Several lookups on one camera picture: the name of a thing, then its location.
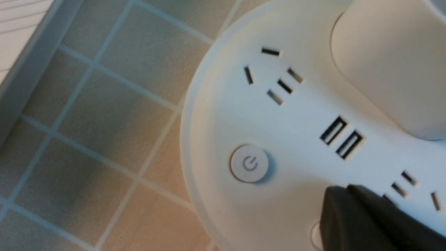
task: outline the beige tile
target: beige tile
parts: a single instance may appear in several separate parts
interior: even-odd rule
[[[25,216],[8,211],[0,224],[0,246],[3,251],[80,251],[81,247],[39,226]]]
[[[60,132],[138,172],[171,114],[159,103],[96,71]]]
[[[244,14],[248,13],[249,11],[255,9],[257,6],[268,2],[269,0],[243,0],[240,4],[239,9],[235,13],[233,19],[231,20],[231,23],[234,23],[235,21],[239,20]]]
[[[88,66],[57,51],[26,105],[24,114],[51,126]]]
[[[210,38],[217,33],[235,0],[143,0]]]
[[[180,122],[178,118],[153,158],[145,178],[189,200],[180,160]]]
[[[93,59],[128,0],[85,0],[62,43]]]
[[[26,122],[17,122],[0,150],[0,197],[9,197],[44,137]]]
[[[177,104],[208,48],[186,31],[134,7],[102,64]]]
[[[118,171],[52,140],[16,203],[94,245],[130,184]]]
[[[139,186],[103,250],[204,251],[209,242],[195,214]]]

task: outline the baseboard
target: baseboard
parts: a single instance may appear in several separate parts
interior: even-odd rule
[[[0,147],[20,117],[83,0],[54,0],[0,85]]]

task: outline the tile floor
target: tile floor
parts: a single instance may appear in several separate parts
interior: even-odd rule
[[[0,249],[217,250],[182,178],[182,100],[264,2],[85,0],[0,150]]]

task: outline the electrical outlet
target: electrical outlet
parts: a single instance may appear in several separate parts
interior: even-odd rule
[[[266,54],[268,56],[274,56],[274,57],[280,57],[282,54],[281,50],[277,50],[277,49],[272,49],[270,47],[262,47],[261,50],[262,54]],[[249,85],[252,85],[255,83],[254,78],[253,78],[253,74],[251,71],[251,67],[249,65],[244,67],[244,72],[246,75],[246,80],[248,82]],[[302,76],[300,76],[295,70],[293,70],[291,67],[288,68],[288,70],[286,71],[287,74],[289,74],[293,79],[296,80],[297,83],[301,84],[304,79],[302,78]],[[292,94],[295,91],[295,88],[286,83],[282,78],[279,78],[277,80],[277,84],[283,89],[285,90],[285,92],[287,92],[288,94]],[[280,97],[279,95],[277,95],[271,88],[266,92],[267,96],[270,97],[276,104],[278,105],[282,105],[284,100],[282,97]]]
[[[407,170],[404,170],[401,173],[401,176],[402,176],[403,180],[405,182],[409,183],[413,188],[417,188],[420,185],[418,180],[415,179],[412,175],[410,175]],[[399,194],[403,199],[409,199],[409,196],[410,196],[409,190],[403,189],[402,186],[400,186],[396,181],[394,181],[390,187],[392,190],[397,192],[397,194]],[[439,196],[438,192],[434,191],[434,192],[431,192],[430,194],[426,194],[426,196],[430,196],[430,198],[432,200],[433,208],[437,212],[441,212],[443,209],[443,206],[442,206],[442,202],[440,200],[440,196]],[[382,197],[385,200],[394,204],[395,206],[398,206],[398,204],[395,202],[395,200],[390,198],[388,193],[385,193]]]

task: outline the grout line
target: grout line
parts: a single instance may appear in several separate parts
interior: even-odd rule
[[[126,79],[125,77],[121,76],[120,74],[100,65],[100,64],[94,64],[94,62],[89,59],[87,56],[84,56],[82,54],[80,54],[79,52],[66,47],[65,45],[60,45],[59,49],[64,51],[65,53],[67,53],[68,55],[76,58],[77,60],[88,64],[92,67],[94,67],[95,69],[101,71],[102,73],[106,74],[107,76],[116,79],[117,81],[121,82],[122,84],[126,85],[128,88],[132,89],[133,91],[136,91],[137,93],[144,95],[146,97],[148,97],[149,99],[152,99],[158,103],[160,103],[161,105],[163,105],[164,107],[173,110],[173,111],[178,111],[178,107],[175,106],[174,104],[166,101],[165,99],[151,93],[149,90],[145,89],[144,87],[141,87],[140,85]]]
[[[77,238],[76,236],[66,232],[63,229],[58,228],[57,226],[53,225],[52,223],[42,219],[41,217],[33,214],[32,212],[14,204],[9,202],[7,199],[1,198],[0,197],[0,204],[3,204],[5,207],[9,207],[11,210],[16,211],[17,213],[25,216],[26,218],[28,218],[29,220],[33,221],[34,223],[38,224],[39,226],[46,228],[56,234],[58,234],[59,236],[64,237],[65,239],[67,239],[68,241],[78,245],[79,247],[82,247],[85,250],[92,250],[93,246],[91,246],[90,244],[84,242],[83,240]]]
[[[119,30],[119,28],[123,24],[125,18],[130,13],[130,10],[132,9],[132,6],[133,6],[133,2],[132,2],[132,0],[129,0],[127,2],[127,4],[125,5],[122,13],[120,14],[118,20],[114,24],[114,26],[113,26],[112,30],[110,31],[109,35],[107,36],[107,38],[105,39],[105,41],[102,44],[101,48],[97,52],[97,54],[95,56],[95,59],[93,61],[93,65],[90,65],[88,70],[84,73],[84,75],[83,75],[82,79],[80,80],[80,82],[77,84],[77,86],[74,89],[74,91],[71,93],[71,95],[70,95],[67,103],[63,107],[61,113],[59,114],[59,116],[56,118],[56,120],[54,121],[53,125],[51,126],[50,131],[49,131],[50,133],[47,133],[45,139],[42,141],[39,149],[37,150],[36,154],[33,156],[33,159],[31,160],[30,164],[26,168],[24,174],[20,178],[20,180],[17,183],[17,185],[14,187],[12,194],[8,198],[8,203],[0,211],[0,223],[3,221],[3,219],[4,219],[5,215],[6,215],[7,210],[10,207],[12,207],[12,205],[13,205],[16,197],[17,197],[17,195],[19,194],[19,192],[21,191],[21,189],[25,185],[26,181],[28,180],[29,176],[33,172],[33,169],[35,168],[36,164],[39,162],[40,157],[45,152],[46,147],[48,146],[48,144],[51,141],[52,135],[56,134],[56,132],[57,132],[59,126],[61,125],[62,121],[64,120],[66,114],[71,109],[71,106],[76,101],[76,99],[79,96],[83,86],[87,83],[88,78],[93,73],[94,65],[96,65],[101,60],[103,54],[105,53],[106,49],[110,45],[110,43],[111,43],[112,39],[114,38],[116,32]]]
[[[135,1],[135,5],[141,7],[141,8],[143,8],[143,9],[145,9],[145,10],[148,10],[148,11],[150,11],[151,13],[153,13],[153,14],[155,14],[155,15],[161,17],[162,19],[164,19],[164,20],[166,20],[166,21],[168,21],[169,23],[171,23],[171,24],[173,24],[173,25],[176,25],[177,27],[179,27],[179,28],[181,28],[181,29],[183,29],[183,30],[185,30],[185,31],[187,31],[187,32],[189,32],[189,33],[191,33],[191,34],[193,34],[194,36],[196,36],[196,37],[197,37],[198,39],[200,39],[201,41],[203,41],[203,42],[205,42],[205,43],[207,43],[207,44],[210,44],[210,45],[212,45],[212,44],[214,43],[214,40],[213,40],[213,39],[207,37],[207,36],[204,35],[203,33],[201,33],[201,32],[199,32],[199,31],[195,30],[194,28],[192,28],[192,27],[190,27],[189,25],[185,24],[184,22],[182,22],[182,21],[176,19],[175,17],[173,17],[173,16],[171,16],[171,15],[168,15],[168,14],[166,14],[165,12],[163,12],[163,11],[157,9],[157,8],[154,7],[153,5],[148,4],[148,3],[146,3],[146,2],[143,2],[143,1],[141,1],[141,0],[134,0],[134,1]]]
[[[46,147],[50,144],[51,141],[51,135],[47,134],[45,136],[45,139],[42,141],[42,143],[40,144],[39,149],[37,150],[36,154],[33,156],[31,162],[29,163],[28,167],[26,168],[26,171],[24,172],[24,174],[22,175],[22,177],[20,178],[19,182],[17,183],[17,185],[14,187],[11,195],[8,198],[8,201],[10,203],[13,203],[15,201],[15,199],[17,198],[19,192],[21,191],[21,189],[24,187],[26,181],[28,180],[28,178],[31,176],[31,173],[34,170],[34,167],[37,165],[37,163],[40,160],[40,157],[43,155],[43,153],[45,152]]]
[[[88,65],[93,64],[93,60],[91,60],[87,56],[67,47],[66,45],[60,44],[59,49],[65,53],[67,53],[68,55],[72,56],[73,58],[83,62],[84,64],[88,64]]]
[[[27,122],[28,124],[34,126],[36,129],[48,133],[50,134],[52,137],[64,142],[65,144],[69,145],[70,147],[83,152],[84,154],[90,156],[93,159],[96,159],[97,161],[104,163],[106,165],[108,165],[109,167],[117,170],[118,172],[121,172],[122,174],[128,176],[129,178],[135,180],[137,179],[137,176],[135,173],[131,172],[130,170],[126,169],[125,167],[113,162],[112,160],[102,156],[101,154],[92,151],[88,148],[86,148],[85,146],[77,143],[76,141],[62,135],[59,132],[53,132],[51,131],[51,129],[49,127],[47,127],[46,125],[40,123],[39,121],[33,119],[32,117],[28,116],[28,115],[24,115],[22,114],[20,116],[20,119],[22,119],[23,121]]]
[[[159,187],[158,185],[154,184],[153,182],[147,181],[144,178],[141,178],[139,180],[139,183],[141,185],[144,185],[145,187],[148,187],[149,189],[157,192],[158,194],[163,195],[164,197],[170,199],[172,202],[175,202],[175,203],[177,203],[177,204],[179,204],[179,205],[189,209],[191,212],[196,213],[195,208],[192,205],[192,203],[190,203],[190,202],[188,202],[188,201],[178,197],[177,195],[175,195],[175,194],[173,194],[173,193],[171,193],[169,191],[166,191],[166,190],[162,189],[161,187]]]
[[[148,97],[149,99],[152,99],[158,103],[160,103],[161,105],[163,105],[166,108],[169,108],[170,110],[173,111],[177,111],[178,107],[168,101],[166,101],[165,99],[151,93],[150,91],[146,90],[145,88],[141,87],[140,85],[122,77],[121,75],[103,67],[103,66],[98,66],[97,67],[98,70],[100,70],[101,72],[105,73],[106,75],[110,76],[111,78],[116,79],[117,81],[123,83],[124,85],[126,85],[127,87],[129,87],[130,89]]]
[[[141,168],[140,168],[140,170],[138,172],[138,177],[134,180],[134,182],[132,183],[131,187],[128,189],[128,191],[125,194],[124,198],[120,202],[118,208],[116,209],[116,211],[113,214],[110,222],[108,223],[105,231],[102,233],[101,237],[99,238],[99,241],[97,242],[97,244],[95,246],[95,250],[100,250],[102,248],[102,245],[107,240],[107,238],[108,238],[110,232],[112,231],[113,227],[118,222],[119,217],[124,212],[124,209],[127,206],[128,202],[130,201],[130,198],[132,197],[132,195],[136,191],[138,183],[141,183],[141,181],[144,180],[143,179],[143,175],[145,174],[145,171],[149,167],[149,165],[150,165],[154,155],[158,152],[159,148],[161,147],[162,143],[164,142],[164,139],[166,138],[168,132],[172,128],[175,120],[178,117],[178,114],[179,114],[178,112],[174,112],[170,116],[170,119],[166,123],[166,125],[164,125],[164,128],[161,131],[160,136],[158,136],[157,142],[155,143],[155,145],[153,146],[152,150],[150,151],[149,156],[147,157],[147,159],[144,161],[143,165],[141,166]],[[181,205],[184,205],[184,202],[180,201],[179,197],[177,197],[175,195],[172,196],[169,192],[167,192],[167,191],[165,191],[163,189],[158,189],[158,187],[154,187],[152,184],[147,185],[147,187],[150,188],[151,190],[154,190],[155,192],[157,192],[157,193],[159,193],[161,195],[164,195],[165,197],[169,198],[170,200],[172,200],[174,202],[177,202],[177,203],[179,203]]]
[[[100,242],[98,242],[98,244],[103,245],[103,243],[105,242],[106,238],[108,237],[108,235],[110,234],[113,226],[116,224],[117,220],[119,219],[119,216],[122,214],[122,211],[125,209],[125,206],[127,205],[129,199],[131,198],[131,195],[133,195],[136,187],[138,184],[144,185],[145,187],[148,187],[149,189],[155,191],[156,193],[168,198],[169,200],[171,200],[174,203],[177,203],[187,209],[189,209],[192,212],[195,212],[195,209],[193,207],[193,205],[178,197],[177,195],[164,190],[163,188],[160,188],[159,186],[153,184],[152,182],[146,181],[142,176],[144,175],[145,171],[147,170],[146,166],[148,167],[150,165],[150,162],[154,155],[155,155],[155,151],[157,151],[160,147],[162,142],[164,141],[164,139],[166,138],[168,132],[170,131],[171,127],[173,126],[173,123],[175,122],[175,120],[178,118],[179,116],[179,112],[174,112],[171,116],[171,118],[169,119],[168,123],[165,125],[165,127],[163,128],[163,131],[160,135],[160,137],[157,140],[157,143],[155,144],[155,146],[153,147],[151,154],[149,155],[149,157],[146,159],[145,163],[143,164],[143,167],[140,169],[139,174],[136,175],[132,172],[130,172],[128,169],[120,166],[119,164],[103,157],[102,155],[100,155],[99,153],[96,153],[84,146],[82,146],[81,144],[78,144],[77,142],[75,142],[74,140],[58,133],[58,132],[53,132],[49,127],[47,127],[46,125],[40,123],[39,121],[33,119],[30,116],[21,115],[21,119],[27,123],[29,123],[30,125],[34,126],[36,129],[48,133],[50,135],[52,135],[54,138],[61,140],[62,142],[64,142],[65,144],[83,152],[86,155],[89,155],[91,158],[98,160],[99,162],[102,162],[106,165],[108,165],[111,168],[116,169],[117,171],[125,174],[126,176],[130,177],[131,179],[134,180],[134,182],[132,183],[131,187],[129,188],[129,190],[127,191],[126,195],[124,196],[124,198],[122,199],[122,202],[120,203],[120,205],[118,206],[118,208],[116,209],[115,214],[113,215],[113,217],[111,218],[111,221],[109,223],[109,226],[107,226],[105,232],[103,235],[106,234],[105,237],[101,237],[99,239]]]
[[[229,27],[232,19],[234,19],[235,14],[240,8],[240,4],[243,2],[243,0],[236,0],[234,5],[232,6],[231,10],[229,11],[225,21],[223,22],[222,27],[220,28],[219,32],[217,33],[217,37],[220,37],[220,35]]]
[[[172,126],[175,123],[175,121],[177,120],[178,116],[179,116],[178,112],[174,112],[172,114],[172,116],[170,116],[169,121],[164,126],[163,130],[161,131],[160,136],[158,137],[157,142],[155,143],[155,145],[152,148],[152,151],[150,152],[149,156],[146,158],[146,160],[142,164],[141,169],[138,172],[138,176],[139,177],[142,177],[146,173],[146,171],[149,168],[153,158],[155,157],[155,155],[158,152],[158,150],[161,148],[161,145],[163,144],[165,138],[167,137],[167,134],[172,129]]]
[[[113,216],[111,217],[110,221],[108,222],[107,227],[105,228],[104,232],[102,233],[101,237],[99,238],[98,242],[96,243],[95,250],[99,251],[99,250],[102,249],[102,245],[105,243],[105,241],[107,240],[107,238],[108,238],[109,234],[111,233],[113,227],[118,222],[119,217],[124,212],[124,209],[127,206],[127,203],[132,198],[132,195],[136,191],[137,186],[138,186],[138,182],[137,181],[133,181],[132,185],[130,186],[130,188],[125,193],[124,197],[122,198],[122,201],[119,203],[119,206],[116,209],[115,213],[113,214]]]

